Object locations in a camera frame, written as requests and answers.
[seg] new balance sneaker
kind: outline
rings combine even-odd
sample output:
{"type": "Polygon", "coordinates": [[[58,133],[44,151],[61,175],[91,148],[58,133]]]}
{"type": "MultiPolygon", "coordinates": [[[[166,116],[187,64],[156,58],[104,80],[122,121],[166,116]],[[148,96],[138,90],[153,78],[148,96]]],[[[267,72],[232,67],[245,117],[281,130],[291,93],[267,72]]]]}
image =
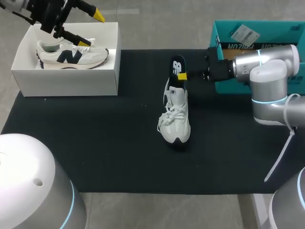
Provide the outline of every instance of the new balance sneaker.
{"type": "Polygon", "coordinates": [[[165,113],[159,118],[157,130],[170,144],[181,146],[191,134],[188,119],[188,102],[185,81],[178,80],[178,74],[186,71],[182,56],[171,59],[170,77],[164,90],[165,113]]]}
{"type": "Polygon", "coordinates": [[[55,44],[37,42],[37,56],[42,69],[92,69],[101,66],[109,51],[104,47],[75,46],[66,41],[55,44]]]}

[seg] shoelace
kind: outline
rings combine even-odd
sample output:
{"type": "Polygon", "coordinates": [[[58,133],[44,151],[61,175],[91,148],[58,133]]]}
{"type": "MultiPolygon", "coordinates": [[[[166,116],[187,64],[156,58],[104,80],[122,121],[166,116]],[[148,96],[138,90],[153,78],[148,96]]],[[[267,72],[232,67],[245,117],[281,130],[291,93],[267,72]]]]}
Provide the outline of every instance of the shoelace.
{"type": "MultiPolygon", "coordinates": [[[[89,38],[89,39],[86,39],[86,40],[90,41],[91,42],[91,46],[93,46],[95,38],[89,38]]],[[[84,52],[89,51],[91,46],[76,46],[76,45],[72,45],[72,48],[74,50],[76,50],[76,51],[80,51],[81,54],[83,54],[84,52]]]]}
{"type": "Polygon", "coordinates": [[[164,123],[165,125],[170,124],[174,119],[184,119],[184,113],[182,112],[183,106],[172,106],[169,107],[169,103],[167,102],[165,108],[166,112],[161,115],[159,118],[157,130],[160,132],[160,127],[164,123]]]}

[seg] black tabletop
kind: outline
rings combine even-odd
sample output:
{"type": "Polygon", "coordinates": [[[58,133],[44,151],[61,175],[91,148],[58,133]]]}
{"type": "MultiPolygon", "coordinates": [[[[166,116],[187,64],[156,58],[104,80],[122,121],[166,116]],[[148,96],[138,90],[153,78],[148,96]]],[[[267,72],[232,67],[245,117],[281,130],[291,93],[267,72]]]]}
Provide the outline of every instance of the black tabletop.
{"type": "Polygon", "coordinates": [[[305,166],[299,129],[264,183],[289,131],[257,124],[250,95],[220,95],[199,79],[188,82],[190,144],[185,152],[169,148],[157,123],[177,54],[189,71],[206,64],[205,50],[122,50],[118,96],[19,93],[2,133],[42,141],[81,192],[273,193],[305,166]]]}

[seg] white shoe box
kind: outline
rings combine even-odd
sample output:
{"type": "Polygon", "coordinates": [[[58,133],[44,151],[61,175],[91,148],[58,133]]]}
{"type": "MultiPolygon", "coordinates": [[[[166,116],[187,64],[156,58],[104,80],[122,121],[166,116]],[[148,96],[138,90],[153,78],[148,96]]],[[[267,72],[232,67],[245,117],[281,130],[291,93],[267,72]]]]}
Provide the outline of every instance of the white shoe box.
{"type": "Polygon", "coordinates": [[[42,69],[36,56],[37,41],[56,43],[52,34],[30,26],[22,39],[11,68],[23,96],[117,95],[119,85],[121,37],[117,22],[67,23],[65,30],[83,38],[95,38],[94,46],[109,50],[105,63],[95,69],[42,69]]]}

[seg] shoe sole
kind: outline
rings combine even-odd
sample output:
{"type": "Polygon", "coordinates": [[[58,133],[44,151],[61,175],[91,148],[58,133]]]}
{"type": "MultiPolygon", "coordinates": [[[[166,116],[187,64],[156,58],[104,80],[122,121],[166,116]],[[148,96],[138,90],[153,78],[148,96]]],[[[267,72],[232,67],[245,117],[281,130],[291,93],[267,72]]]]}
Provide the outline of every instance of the shoe sole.
{"type": "Polygon", "coordinates": [[[103,61],[99,61],[96,63],[92,63],[92,64],[73,64],[73,63],[44,63],[42,62],[42,60],[40,59],[38,53],[36,53],[36,56],[38,57],[39,61],[40,61],[40,66],[42,69],[94,69],[97,67],[102,66],[109,55],[109,51],[108,49],[106,49],[107,51],[107,57],[105,60],[103,61]]]}
{"type": "Polygon", "coordinates": [[[186,142],[181,142],[179,138],[176,138],[173,143],[166,141],[166,144],[169,146],[169,148],[172,148],[175,151],[185,152],[189,142],[190,139],[188,139],[186,142]]]}

